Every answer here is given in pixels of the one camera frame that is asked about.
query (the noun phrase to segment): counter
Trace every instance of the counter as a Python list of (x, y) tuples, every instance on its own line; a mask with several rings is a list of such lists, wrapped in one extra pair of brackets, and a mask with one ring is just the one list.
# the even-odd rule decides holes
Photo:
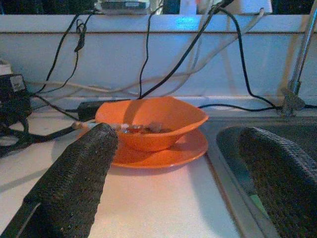
[[(49, 134), (71, 120), (51, 110), (29, 117), (30, 132)], [(0, 159), (0, 232), (24, 196), (77, 132), (34, 144)], [(237, 238), (210, 163), (201, 157), (179, 167), (137, 170), (112, 166), (90, 238)]]

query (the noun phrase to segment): orange plate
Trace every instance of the orange plate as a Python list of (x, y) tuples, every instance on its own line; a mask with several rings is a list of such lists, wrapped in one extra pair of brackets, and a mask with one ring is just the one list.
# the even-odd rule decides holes
[(112, 165), (136, 169), (171, 167), (193, 161), (201, 157), (207, 149), (205, 136), (195, 129), (182, 136), (169, 149), (157, 152), (137, 151), (119, 142)]

